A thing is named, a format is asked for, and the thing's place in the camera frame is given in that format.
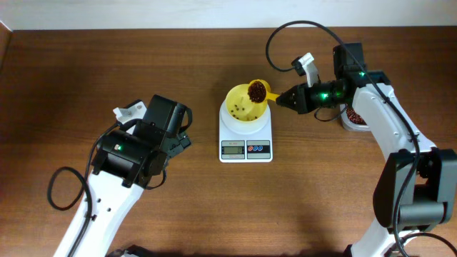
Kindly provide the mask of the yellow measuring scoop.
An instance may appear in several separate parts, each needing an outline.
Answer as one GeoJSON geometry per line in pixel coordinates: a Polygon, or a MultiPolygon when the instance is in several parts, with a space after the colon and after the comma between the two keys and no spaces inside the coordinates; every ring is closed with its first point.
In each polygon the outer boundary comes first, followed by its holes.
{"type": "Polygon", "coordinates": [[[265,101],[275,101],[279,95],[271,93],[269,84],[261,79],[253,80],[248,85],[248,96],[251,102],[260,104],[265,101]]]}

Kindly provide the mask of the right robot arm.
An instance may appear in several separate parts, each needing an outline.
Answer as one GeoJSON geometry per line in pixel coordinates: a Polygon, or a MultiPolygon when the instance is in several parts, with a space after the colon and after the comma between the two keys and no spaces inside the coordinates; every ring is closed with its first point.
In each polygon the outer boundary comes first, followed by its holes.
{"type": "Polygon", "coordinates": [[[382,71],[367,71],[360,43],[333,48],[335,80],[322,82],[311,54],[292,69],[306,83],[282,93],[276,103],[307,114],[350,106],[366,123],[386,160],[373,193],[375,218],[345,256],[393,256],[414,237],[425,236],[453,215],[456,152],[439,149],[413,124],[382,71]]]}

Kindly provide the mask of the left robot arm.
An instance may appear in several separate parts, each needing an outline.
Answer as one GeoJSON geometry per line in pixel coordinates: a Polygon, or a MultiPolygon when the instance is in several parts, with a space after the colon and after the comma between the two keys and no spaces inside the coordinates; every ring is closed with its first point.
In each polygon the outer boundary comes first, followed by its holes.
{"type": "Polygon", "coordinates": [[[78,210],[56,256],[105,256],[119,227],[154,176],[191,145],[192,110],[163,96],[115,108],[116,122],[96,139],[72,201],[78,210]]]}

